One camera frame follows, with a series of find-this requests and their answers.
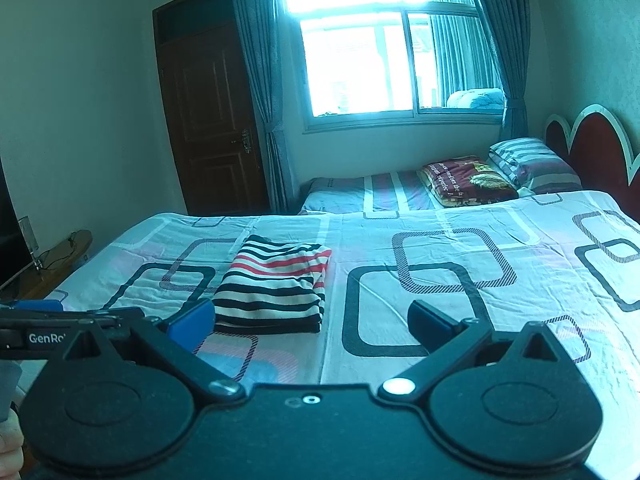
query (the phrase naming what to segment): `red pillow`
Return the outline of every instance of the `red pillow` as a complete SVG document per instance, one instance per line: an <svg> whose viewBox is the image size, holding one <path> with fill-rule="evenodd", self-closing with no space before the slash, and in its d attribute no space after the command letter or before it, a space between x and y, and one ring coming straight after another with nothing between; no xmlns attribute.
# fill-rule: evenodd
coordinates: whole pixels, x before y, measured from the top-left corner
<svg viewBox="0 0 640 480"><path fill-rule="evenodd" d="M431 190L446 207L503 202L518 197L513 186L478 156L462 156L422 168Z"/></svg>

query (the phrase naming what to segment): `window sill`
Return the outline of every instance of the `window sill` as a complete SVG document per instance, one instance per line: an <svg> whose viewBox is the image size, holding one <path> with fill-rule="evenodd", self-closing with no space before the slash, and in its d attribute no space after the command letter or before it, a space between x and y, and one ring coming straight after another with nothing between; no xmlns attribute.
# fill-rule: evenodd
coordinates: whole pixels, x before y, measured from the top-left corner
<svg viewBox="0 0 640 480"><path fill-rule="evenodd" d="M429 124L501 124L502 114L447 112L421 114L416 118L393 118L373 120L333 120L306 124L303 134L334 132L337 130L355 130L364 128L379 128L384 126L408 126L411 124L425 126Z"/></svg>

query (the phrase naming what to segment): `blue curtain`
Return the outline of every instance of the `blue curtain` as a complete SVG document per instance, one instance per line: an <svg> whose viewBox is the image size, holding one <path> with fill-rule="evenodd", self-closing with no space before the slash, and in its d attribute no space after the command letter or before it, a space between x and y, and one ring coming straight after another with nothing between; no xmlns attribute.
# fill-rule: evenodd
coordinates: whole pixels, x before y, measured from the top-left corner
<svg viewBox="0 0 640 480"><path fill-rule="evenodd" d="M282 127L282 70L276 0L234 0L238 33L266 137L267 186L274 213L290 212L294 185Z"/></svg>
<svg viewBox="0 0 640 480"><path fill-rule="evenodd" d="M531 38L529 0L476 0L505 95L500 140L529 135L524 92Z"/></svg>
<svg viewBox="0 0 640 480"><path fill-rule="evenodd" d="M433 0L474 5L474 0ZM478 19L468 16L431 15L431 31L438 77L438 103L458 90L499 88L500 79Z"/></svg>

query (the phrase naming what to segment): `wooden table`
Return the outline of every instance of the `wooden table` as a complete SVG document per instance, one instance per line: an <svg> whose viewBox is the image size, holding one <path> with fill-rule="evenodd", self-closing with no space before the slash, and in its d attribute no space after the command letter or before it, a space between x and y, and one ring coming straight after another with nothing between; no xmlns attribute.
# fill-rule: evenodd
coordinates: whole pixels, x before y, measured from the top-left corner
<svg viewBox="0 0 640 480"><path fill-rule="evenodd" d="M0 300L42 300L73 272L74 263L86 252L93 237L91 231L71 233L68 238L46 252L42 269L31 266L0 292Z"/></svg>

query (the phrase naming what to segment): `brown wooden door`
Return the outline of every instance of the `brown wooden door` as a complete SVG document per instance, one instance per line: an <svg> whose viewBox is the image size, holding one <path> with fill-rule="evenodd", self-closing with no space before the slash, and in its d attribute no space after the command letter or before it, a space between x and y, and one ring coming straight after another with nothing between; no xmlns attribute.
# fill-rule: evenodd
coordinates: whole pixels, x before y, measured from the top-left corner
<svg viewBox="0 0 640 480"><path fill-rule="evenodd" d="M158 46L158 67L189 214L267 213L254 108L235 23Z"/></svg>

